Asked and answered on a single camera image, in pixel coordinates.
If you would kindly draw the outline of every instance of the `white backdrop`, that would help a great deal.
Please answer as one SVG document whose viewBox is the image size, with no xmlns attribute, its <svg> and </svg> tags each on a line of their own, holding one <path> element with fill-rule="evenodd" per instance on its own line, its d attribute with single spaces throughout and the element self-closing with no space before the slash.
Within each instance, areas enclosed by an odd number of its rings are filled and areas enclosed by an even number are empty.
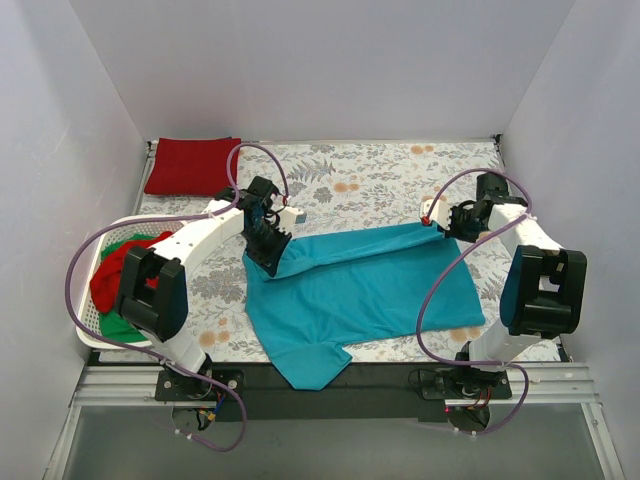
<svg viewBox="0 0 640 480">
<path fill-rule="evenodd" d="M 245 139 L 504 131 L 574 0 L 71 0 L 136 126 Z"/>
<path fill-rule="evenodd" d="M 640 478 L 640 4 L 578 0 L 504 135 L 507 170 L 565 248 L 588 258 L 586 361 L 627 478 Z"/>
<path fill-rule="evenodd" d="M 144 143 L 67 0 L 1 2 L 0 59 L 0 478 L 38 479 L 86 353 L 64 274 L 130 213 Z"/>
</svg>

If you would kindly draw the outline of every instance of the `black bracket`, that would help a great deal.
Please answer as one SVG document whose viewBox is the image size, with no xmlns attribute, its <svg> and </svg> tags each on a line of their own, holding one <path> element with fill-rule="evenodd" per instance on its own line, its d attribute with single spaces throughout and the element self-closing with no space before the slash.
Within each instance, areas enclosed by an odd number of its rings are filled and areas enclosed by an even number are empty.
<svg viewBox="0 0 640 480">
<path fill-rule="evenodd" d="M 153 288 L 147 280 L 157 278 Z M 189 313 L 184 266 L 159 257 L 152 248 L 132 247 L 122 266 L 115 311 L 161 342 L 173 338 Z"/>
<path fill-rule="evenodd" d="M 242 236 L 247 241 L 247 256 L 271 277 L 278 271 L 282 252 L 291 240 L 290 233 L 278 229 L 279 211 L 273 211 L 273 200 L 280 194 L 271 180 L 255 177 L 249 188 L 240 191 L 236 208 L 244 211 Z M 215 195 L 216 200 L 231 201 L 235 192 L 227 187 Z"/>
<path fill-rule="evenodd" d="M 552 252 L 519 245 L 500 298 L 500 318 L 510 335 L 552 339 L 573 333 L 580 321 L 587 257 L 573 250 Z M 558 290 L 540 290 L 547 277 Z"/>
<path fill-rule="evenodd" d="M 469 342 L 456 354 L 456 360 L 469 361 Z M 444 366 L 435 370 L 419 370 L 419 386 L 425 400 L 475 399 L 491 389 L 491 398 L 511 398 L 509 378 L 505 371 L 489 372 L 471 366 Z"/>
<path fill-rule="evenodd" d="M 489 218 L 494 205 L 516 204 L 527 206 L 524 198 L 509 193 L 507 181 L 494 174 L 483 173 L 476 180 L 476 199 L 467 200 L 451 208 L 449 230 L 445 237 L 465 242 L 475 242 L 482 232 L 489 229 Z"/>
<path fill-rule="evenodd" d="M 244 388 L 244 373 L 238 369 L 215 369 L 206 372 L 210 378 L 227 385 L 240 396 Z M 155 400 L 158 402 L 212 402 L 218 399 L 218 393 L 224 393 L 215 388 L 209 388 L 199 380 L 193 382 L 190 377 L 184 377 L 172 370 L 163 370 L 158 374 Z M 226 401 L 233 401 L 227 395 Z"/>
</svg>

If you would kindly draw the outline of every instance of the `red towel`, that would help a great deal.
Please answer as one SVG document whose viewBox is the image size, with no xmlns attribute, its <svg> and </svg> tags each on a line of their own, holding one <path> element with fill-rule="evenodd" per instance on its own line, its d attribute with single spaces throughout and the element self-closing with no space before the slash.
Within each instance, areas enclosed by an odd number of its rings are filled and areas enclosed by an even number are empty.
<svg viewBox="0 0 640 480">
<path fill-rule="evenodd" d="M 171 235 L 173 235 L 173 232 L 163 232 L 151 240 L 132 240 L 104 259 L 89 282 L 91 299 L 99 312 L 109 313 L 116 303 L 118 287 L 120 286 L 120 273 L 124 265 L 124 257 L 129 249 L 135 246 L 149 248 L 154 243 L 158 243 Z M 158 280 L 147 280 L 147 283 L 155 287 Z"/>
<path fill-rule="evenodd" d="M 144 193 L 151 195 L 203 195 L 213 197 L 230 186 L 227 157 L 239 138 L 158 141 L 156 160 Z M 238 152 L 231 160 L 231 175 L 238 178 Z"/>
</svg>

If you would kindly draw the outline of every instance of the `laundry basket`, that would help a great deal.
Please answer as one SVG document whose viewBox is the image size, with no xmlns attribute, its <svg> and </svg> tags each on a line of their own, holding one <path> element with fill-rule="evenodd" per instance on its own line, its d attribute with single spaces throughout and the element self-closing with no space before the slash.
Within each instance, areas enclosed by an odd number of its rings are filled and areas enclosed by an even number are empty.
<svg viewBox="0 0 640 480">
<path fill-rule="evenodd" d="M 125 217 L 117 220 L 114 223 L 120 223 L 125 220 L 131 220 L 134 218 L 145 218 L 145 217 L 153 217 L 156 215 L 136 215 L 132 217 Z M 91 261 L 91 268 L 89 270 L 89 277 L 84 285 L 84 290 L 82 292 L 82 301 L 80 303 L 80 321 L 90 330 L 96 333 L 100 333 L 100 314 L 98 310 L 96 310 L 96 306 L 93 304 L 93 300 L 91 300 L 91 293 L 89 292 L 89 280 L 93 277 L 93 274 L 100 266 L 100 252 L 105 249 L 105 247 L 111 245 L 112 243 L 121 242 L 128 238 L 131 238 L 135 234 L 143 234 L 143 235 L 151 235 L 157 237 L 162 232 L 176 232 L 180 230 L 185 225 L 185 222 L 181 221 L 166 221 L 166 222 L 153 222 L 153 223 L 139 223 L 135 225 L 127 225 L 126 227 L 116 228 L 115 230 L 111 230 L 110 232 L 105 233 L 100 237 L 98 242 L 98 248 L 93 256 Z M 102 350 L 118 350 L 121 347 L 116 347 L 114 345 L 110 345 L 108 343 L 104 343 L 100 340 L 93 338 L 90 335 L 87 335 L 82 330 L 76 327 L 76 332 L 78 333 L 78 337 L 80 340 L 86 345 L 99 348 Z M 136 347 L 148 347 L 151 345 L 151 342 L 135 342 L 130 345 L 134 345 Z"/>
</svg>

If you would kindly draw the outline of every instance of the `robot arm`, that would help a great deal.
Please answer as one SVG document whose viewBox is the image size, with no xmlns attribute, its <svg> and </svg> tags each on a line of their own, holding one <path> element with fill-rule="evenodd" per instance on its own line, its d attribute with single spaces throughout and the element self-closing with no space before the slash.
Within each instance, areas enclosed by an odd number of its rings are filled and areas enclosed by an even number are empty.
<svg viewBox="0 0 640 480">
<path fill-rule="evenodd" d="M 526 201 L 509 194 L 506 181 L 492 173 L 477 180 L 476 200 L 449 206 L 439 200 L 431 219 L 432 200 L 421 206 L 423 223 L 434 221 L 445 237 L 475 242 L 483 232 L 496 231 L 519 218 Z M 496 360 L 506 365 L 543 339 L 572 333 L 578 326 L 587 259 L 565 250 L 533 218 L 500 235 L 513 258 L 500 298 L 500 322 L 468 346 L 469 360 Z M 499 370 L 504 367 L 481 367 Z"/>
<path fill-rule="evenodd" d="M 240 234 L 247 240 L 247 255 L 274 276 L 293 226 L 305 221 L 305 214 L 293 207 L 274 211 L 273 200 L 278 194 L 271 181 L 256 177 L 241 191 L 236 207 L 225 214 L 191 222 L 151 248 L 129 250 L 116 312 L 138 328 L 159 353 L 187 370 L 207 375 L 211 360 L 186 325 L 189 277 L 212 251 Z M 205 213 L 228 206 L 233 197 L 231 189 L 220 192 Z M 153 288 L 147 280 L 156 277 L 158 283 Z M 207 386 L 191 385 L 191 390 Z"/>
</svg>

